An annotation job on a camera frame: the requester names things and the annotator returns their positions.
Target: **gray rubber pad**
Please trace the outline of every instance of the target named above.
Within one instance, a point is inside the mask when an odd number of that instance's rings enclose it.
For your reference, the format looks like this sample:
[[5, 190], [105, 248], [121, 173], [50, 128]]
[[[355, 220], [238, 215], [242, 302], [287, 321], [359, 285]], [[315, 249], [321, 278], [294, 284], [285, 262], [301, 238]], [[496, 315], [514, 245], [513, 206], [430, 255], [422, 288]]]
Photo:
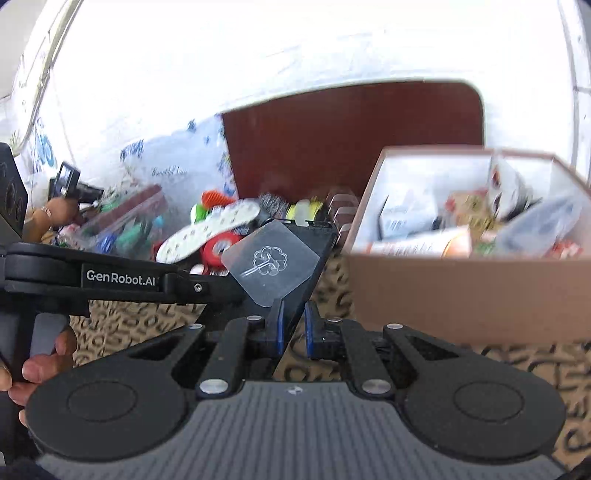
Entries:
[[38, 463], [60, 480], [555, 480], [563, 473], [542, 456], [495, 466], [445, 457], [417, 440], [392, 405], [363, 400], [343, 382], [247, 382], [234, 397], [201, 402], [176, 436], [143, 455], [103, 464], [45, 455]]

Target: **white wall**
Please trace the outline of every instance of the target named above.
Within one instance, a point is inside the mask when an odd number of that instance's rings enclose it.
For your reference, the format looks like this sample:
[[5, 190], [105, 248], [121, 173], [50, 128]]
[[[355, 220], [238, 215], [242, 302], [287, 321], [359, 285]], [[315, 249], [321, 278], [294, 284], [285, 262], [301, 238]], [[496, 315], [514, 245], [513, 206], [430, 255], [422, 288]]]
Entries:
[[101, 183], [121, 175], [122, 147], [191, 118], [384, 80], [469, 82], [487, 146], [573, 156], [573, 73], [556, 0], [85, 0], [52, 79], [40, 115], [54, 154]]
[[19, 60], [45, 2], [10, 0], [0, 9], [0, 98], [12, 91]]
[[17, 115], [10, 97], [0, 99], [0, 142], [9, 143], [13, 132], [18, 130]]

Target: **black circular pad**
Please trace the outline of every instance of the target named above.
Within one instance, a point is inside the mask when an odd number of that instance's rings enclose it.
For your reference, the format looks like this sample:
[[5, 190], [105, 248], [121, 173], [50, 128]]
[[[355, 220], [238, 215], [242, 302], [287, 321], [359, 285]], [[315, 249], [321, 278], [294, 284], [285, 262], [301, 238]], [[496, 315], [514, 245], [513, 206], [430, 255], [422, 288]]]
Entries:
[[477, 461], [551, 449], [565, 412], [556, 390], [541, 378], [477, 355], [426, 362], [404, 405], [426, 443]]
[[41, 385], [27, 405], [27, 421], [42, 450], [106, 462], [165, 441], [185, 411], [183, 391], [164, 368], [116, 355]]
[[453, 397], [458, 410], [475, 420], [503, 422], [518, 415], [524, 403], [521, 394], [507, 385], [474, 382], [460, 387]]

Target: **cardboard box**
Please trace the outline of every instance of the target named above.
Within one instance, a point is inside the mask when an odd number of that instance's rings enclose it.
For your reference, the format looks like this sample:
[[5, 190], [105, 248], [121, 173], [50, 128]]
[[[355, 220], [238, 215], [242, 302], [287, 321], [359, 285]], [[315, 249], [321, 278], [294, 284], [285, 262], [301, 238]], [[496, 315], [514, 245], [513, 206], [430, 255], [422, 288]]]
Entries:
[[493, 150], [385, 148], [343, 248], [358, 320], [402, 323], [455, 343], [553, 343], [591, 338], [591, 191], [551, 154], [502, 151], [535, 197], [572, 193], [583, 213], [568, 238], [584, 253], [552, 258], [420, 258], [367, 254], [393, 183], [433, 188], [439, 208], [453, 190], [486, 185]]

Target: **blue strip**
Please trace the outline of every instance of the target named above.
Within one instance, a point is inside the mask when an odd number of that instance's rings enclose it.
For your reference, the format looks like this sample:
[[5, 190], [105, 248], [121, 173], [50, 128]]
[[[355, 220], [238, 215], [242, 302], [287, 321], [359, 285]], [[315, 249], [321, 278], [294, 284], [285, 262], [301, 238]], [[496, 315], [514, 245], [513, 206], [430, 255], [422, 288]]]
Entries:
[[281, 307], [279, 309], [279, 318], [277, 319], [277, 350], [278, 350], [279, 356], [283, 355], [283, 352], [285, 351], [285, 345], [284, 345], [285, 333], [283, 331], [283, 310], [284, 309], [285, 309], [285, 304], [281, 303]]
[[304, 322], [306, 324], [306, 352], [308, 354], [308, 358], [312, 358], [312, 354], [314, 353], [314, 337], [312, 315], [310, 313], [310, 306], [307, 303], [304, 307]]

